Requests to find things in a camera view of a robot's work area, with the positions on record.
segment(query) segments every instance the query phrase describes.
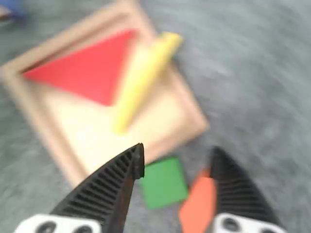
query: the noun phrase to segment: yellow stick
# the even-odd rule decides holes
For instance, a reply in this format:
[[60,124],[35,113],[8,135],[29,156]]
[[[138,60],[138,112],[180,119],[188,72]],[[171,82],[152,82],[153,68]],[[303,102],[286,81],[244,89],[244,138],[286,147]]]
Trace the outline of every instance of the yellow stick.
[[113,132],[125,131],[150,87],[160,77],[181,42],[180,35],[163,33],[147,51],[140,52],[133,66],[129,68],[117,100],[113,115]]

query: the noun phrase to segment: gray carpet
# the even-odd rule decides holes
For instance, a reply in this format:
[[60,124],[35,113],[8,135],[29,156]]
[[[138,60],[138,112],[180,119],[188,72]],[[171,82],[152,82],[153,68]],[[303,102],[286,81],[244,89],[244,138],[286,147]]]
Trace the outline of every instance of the gray carpet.
[[[103,0],[25,0],[28,21],[0,28],[0,63],[82,19]],[[250,172],[289,232],[311,231],[311,2],[142,0],[155,27],[182,34],[180,70],[211,130],[178,148],[191,183],[212,145]],[[64,180],[0,88],[0,229],[47,213]],[[179,203],[148,211],[136,184],[125,232],[180,232]]]

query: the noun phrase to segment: wooden tray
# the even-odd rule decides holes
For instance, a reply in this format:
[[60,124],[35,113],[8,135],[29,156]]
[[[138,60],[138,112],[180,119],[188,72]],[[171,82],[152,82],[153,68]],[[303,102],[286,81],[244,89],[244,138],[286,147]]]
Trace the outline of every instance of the wooden tray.
[[37,65],[128,28],[138,31],[136,44],[150,44],[155,36],[135,1],[118,1],[1,68],[4,83],[17,105],[74,186],[135,143],[144,143],[145,162],[149,163],[208,128],[173,66],[164,72],[124,136],[110,130],[113,107],[23,79],[22,73]]

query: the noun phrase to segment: red triangle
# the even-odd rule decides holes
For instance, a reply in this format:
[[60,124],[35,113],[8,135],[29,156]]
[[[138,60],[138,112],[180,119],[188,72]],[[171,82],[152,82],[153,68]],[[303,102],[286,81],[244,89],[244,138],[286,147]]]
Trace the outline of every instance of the red triangle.
[[111,105],[134,30],[124,31],[88,48],[24,73],[104,105]]

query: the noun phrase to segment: green block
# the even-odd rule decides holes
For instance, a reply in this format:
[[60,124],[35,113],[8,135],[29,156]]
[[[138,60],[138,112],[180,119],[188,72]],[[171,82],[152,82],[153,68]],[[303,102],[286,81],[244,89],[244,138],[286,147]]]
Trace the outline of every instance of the green block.
[[145,167],[140,181],[149,209],[161,208],[188,197],[188,188],[178,158],[171,157]]

